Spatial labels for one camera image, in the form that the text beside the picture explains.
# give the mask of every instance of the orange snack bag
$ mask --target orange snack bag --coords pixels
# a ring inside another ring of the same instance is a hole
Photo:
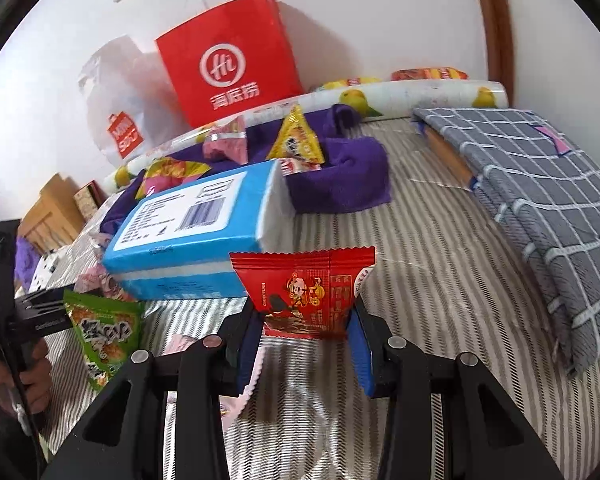
[[[396,70],[391,74],[391,81],[404,81],[407,79],[467,79],[465,72],[457,68],[444,66],[442,68],[410,68]]]

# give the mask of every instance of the candy wrapper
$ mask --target candy wrapper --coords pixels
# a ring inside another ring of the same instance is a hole
[[[306,122],[298,105],[291,108],[280,127],[276,142],[267,155],[271,158],[297,158],[308,164],[324,164],[318,136]]]
[[[299,158],[286,157],[280,159],[280,170],[284,176],[293,175],[294,173],[304,173],[305,171],[321,170],[320,164],[311,164]]]
[[[409,79],[467,79],[464,72],[451,66],[441,68],[410,68],[396,70],[391,74],[391,81],[405,81]]]
[[[138,349],[144,305],[66,290],[64,307],[82,347],[89,383],[100,391]]]
[[[211,167],[204,162],[176,160],[170,156],[159,158],[146,170],[136,193],[136,200],[192,182],[210,169]]]
[[[102,265],[104,251],[109,247],[112,236],[101,232],[90,233],[89,240],[97,263],[78,274],[75,280],[74,292],[89,292],[101,289],[105,298],[120,301],[135,301],[136,298],[126,292],[120,284],[107,272]]]
[[[347,313],[376,262],[376,248],[313,253],[229,253],[265,335],[343,337]]]
[[[237,164],[246,164],[247,131],[244,119],[238,115],[223,126],[213,126],[202,144],[202,153],[207,160],[223,160],[229,158]]]

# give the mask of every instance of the grey checkered cloth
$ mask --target grey checkered cloth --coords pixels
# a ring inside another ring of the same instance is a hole
[[[474,193],[528,261],[568,369],[600,358],[600,168],[537,114],[419,109],[477,176]]]

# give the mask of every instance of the striped bedsheet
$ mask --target striped bedsheet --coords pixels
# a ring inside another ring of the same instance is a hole
[[[369,310],[424,351],[478,355],[565,477],[586,478],[600,460],[600,360],[573,380],[554,363],[551,325],[529,268],[409,120],[363,124],[351,135],[374,136],[384,144],[393,200],[353,214],[298,216],[296,248],[375,245],[378,262],[362,291]],[[75,280],[92,261],[83,234],[56,270],[54,283]],[[152,302],[142,344],[160,354],[174,334],[213,332],[243,303]],[[65,331],[48,342],[54,386],[45,436],[56,451],[94,393],[74,334]],[[387,402],[363,395],[346,343],[264,337],[262,344],[267,352],[260,381],[224,436],[232,479],[375,478]],[[436,397],[432,419],[434,477],[441,479],[442,412]],[[169,411],[168,479],[174,478],[173,428],[174,411]]]

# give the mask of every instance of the barcode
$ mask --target barcode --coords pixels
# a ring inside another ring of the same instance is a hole
[[[177,231],[182,229],[189,229],[190,227],[199,227],[201,225],[211,225],[220,216],[222,210],[222,204],[224,203],[224,197],[216,198],[215,200],[209,200],[208,202],[201,202],[196,205],[192,205],[187,214],[184,215],[180,227]]]

